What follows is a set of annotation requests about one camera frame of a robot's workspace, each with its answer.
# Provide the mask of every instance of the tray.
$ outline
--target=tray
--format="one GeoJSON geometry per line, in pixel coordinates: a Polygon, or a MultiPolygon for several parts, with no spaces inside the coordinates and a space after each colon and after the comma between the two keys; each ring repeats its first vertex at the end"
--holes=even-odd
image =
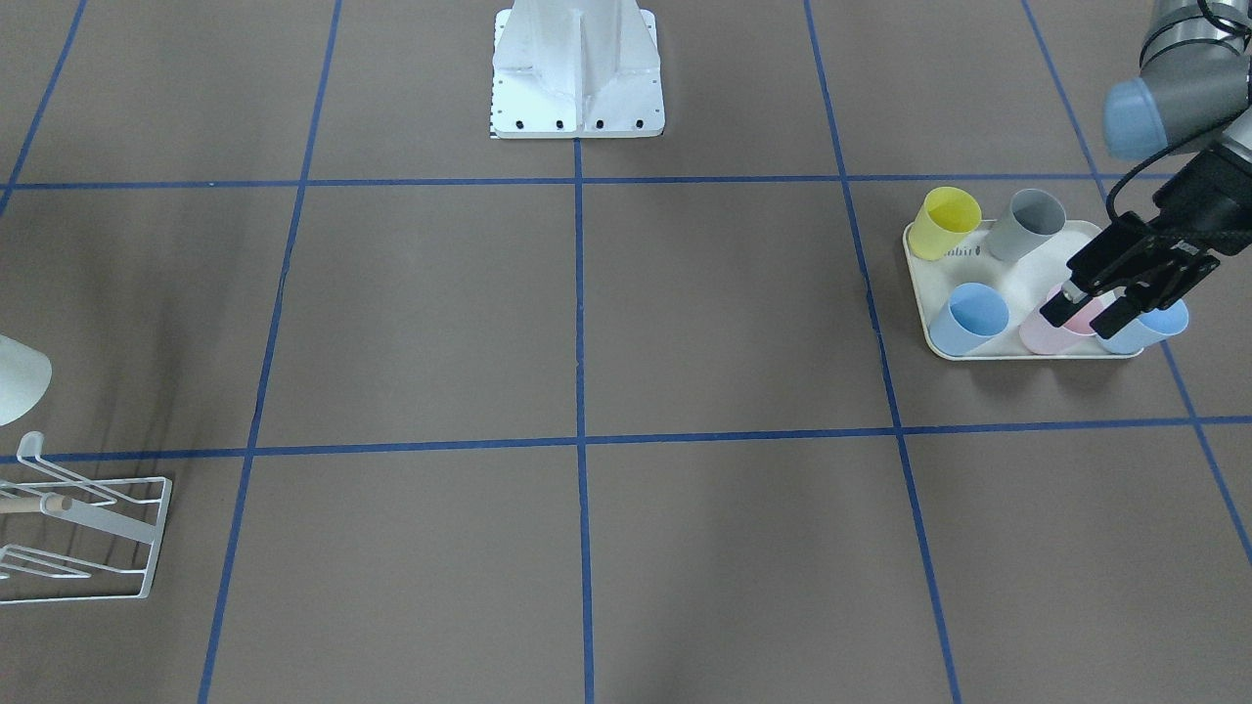
{"type": "MultiPolygon", "coordinates": [[[[1043,302],[1048,291],[1069,278],[1065,262],[1092,241],[1101,229],[1085,220],[1068,220],[1065,227],[1052,236],[1038,249],[1017,262],[1002,262],[992,257],[983,247],[983,238],[990,230],[994,220],[983,220],[978,229],[962,241],[936,262],[928,262],[909,251],[909,228],[904,228],[900,243],[904,246],[904,258],[909,263],[909,277],[913,279],[913,294],[918,301],[918,317],[921,319],[921,334],[926,346],[935,355],[953,362],[989,362],[998,360],[1129,360],[1139,356],[1112,355],[1096,342],[1084,339],[1064,355],[1035,355],[1022,344],[1017,328],[1022,321],[1043,302]],[[1004,297],[1009,306],[1009,327],[987,341],[973,353],[953,357],[935,348],[930,341],[930,321],[943,309],[952,291],[968,282],[985,283],[1004,297]]],[[[1113,294],[1102,297],[1106,303],[1113,302],[1113,294]]]]}

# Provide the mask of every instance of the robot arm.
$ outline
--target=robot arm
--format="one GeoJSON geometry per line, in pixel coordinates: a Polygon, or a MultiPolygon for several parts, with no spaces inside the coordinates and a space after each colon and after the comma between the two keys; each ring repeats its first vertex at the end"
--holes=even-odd
{"type": "Polygon", "coordinates": [[[1119,291],[1092,322],[1101,337],[1112,337],[1212,273],[1221,262],[1211,252],[1234,256],[1252,243],[1252,81],[1243,54],[1249,26],[1248,0],[1157,1],[1142,75],[1116,86],[1104,113],[1114,155],[1151,158],[1113,188],[1112,224],[1069,259],[1073,276],[1040,311],[1052,324],[1064,324],[1092,297],[1119,291]],[[1156,218],[1117,214],[1117,193],[1139,170],[1196,149],[1153,195],[1156,218]]]}

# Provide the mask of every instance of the cup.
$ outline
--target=cup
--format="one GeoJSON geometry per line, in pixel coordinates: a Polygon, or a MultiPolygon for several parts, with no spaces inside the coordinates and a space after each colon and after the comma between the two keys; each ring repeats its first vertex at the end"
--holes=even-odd
{"type": "Polygon", "coordinates": [[[1079,342],[1096,337],[1096,331],[1092,329],[1092,321],[1096,319],[1096,316],[1104,312],[1104,304],[1098,298],[1092,298],[1089,303],[1083,306],[1074,317],[1065,321],[1065,324],[1060,327],[1052,327],[1052,323],[1039,313],[1039,307],[1052,301],[1052,297],[1059,291],[1060,284],[1053,286],[1048,296],[1043,298],[1039,306],[1035,306],[1030,311],[1018,327],[1018,336],[1022,337],[1022,344],[1025,344],[1025,348],[1035,355],[1060,355],[1079,342]]]}
{"type": "Polygon", "coordinates": [[[53,363],[43,352],[0,334],[0,426],[35,407],[53,381],[53,363]]]}
{"type": "Polygon", "coordinates": [[[1009,199],[983,244],[992,257],[1017,262],[1065,227],[1065,207],[1047,190],[1027,188],[1009,199]]]}
{"type": "Polygon", "coordinates": [[[963,283],[930,322],[930,343],[949,357],[962,357],[1004,332],[1008,324],[1009,307],[1003,296],[982,283],[963,283]]]}
{"type": "Polygon", "coordinates": [[[1149,344],[1168,339],[1187,329],[1191,312],[1187,304],[1178,301],[1164,311],[1148,311],[1129,322],[1117,334],[1108,339],[1097,337],[1104,349],[1113,355],[1133,355],[1149,344]]]}
{"type": "Polygon", "coordinates": [[[942,185],[926,193],[918,219],[909,228],[909,249],[934,262],[978,228],[983,209],[959,188],[942,185]]]}

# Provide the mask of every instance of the blue joint cap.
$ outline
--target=blue joint cap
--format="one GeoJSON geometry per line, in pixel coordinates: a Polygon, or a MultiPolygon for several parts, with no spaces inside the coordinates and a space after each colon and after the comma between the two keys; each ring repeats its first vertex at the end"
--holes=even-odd
{"type": "Polygon", "coordinates": [[[1104,144],[1118,159],[1139,162],[1169,145],[1161,110],[1142,78],[1119,83],[1104,100],[1104,144]]]}

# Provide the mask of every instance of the pink cup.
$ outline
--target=pink cup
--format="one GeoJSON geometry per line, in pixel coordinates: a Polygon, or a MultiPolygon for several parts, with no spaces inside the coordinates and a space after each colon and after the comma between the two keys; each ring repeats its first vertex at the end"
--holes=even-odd
{"type": "MultiPolygon", "coordinates": [[[[1042,306],[1050,301],[1059,291],[1060,284],[1052,287],[1052,291],[1048,292],[1039,304],[1042,306]]],[[[1104,304],[1093,298],[1090,303],[1083,306],[1082,311],[1078,311],[1074,317],[1069,318],[1065,324],[1052,327],[1052,323],[1039,313],[1039,307],[1037,306],[1022,321],[1018,336],[1022,337],[1022,344],[1025,344],[1027,349],[1035,355],[1062,355],[1079,342],[1096,337],[1096,331],[1092,329],[1092,321],[1102,312],[1104,312],[1104,304]]]]}

